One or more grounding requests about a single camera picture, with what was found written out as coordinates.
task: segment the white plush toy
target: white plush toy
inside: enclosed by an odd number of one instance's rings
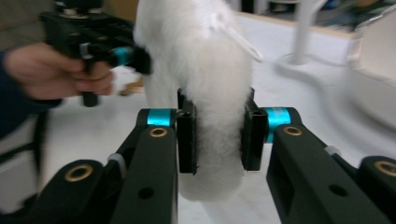
[[[197,107],[198,171],[180,175],[190,200],[225,199],[244,173],[240,130],[250,93],[249,45],[222,0],[140,0],[134,40],[153,60],[144,76],[149,107],[176,108],[177,89]]]

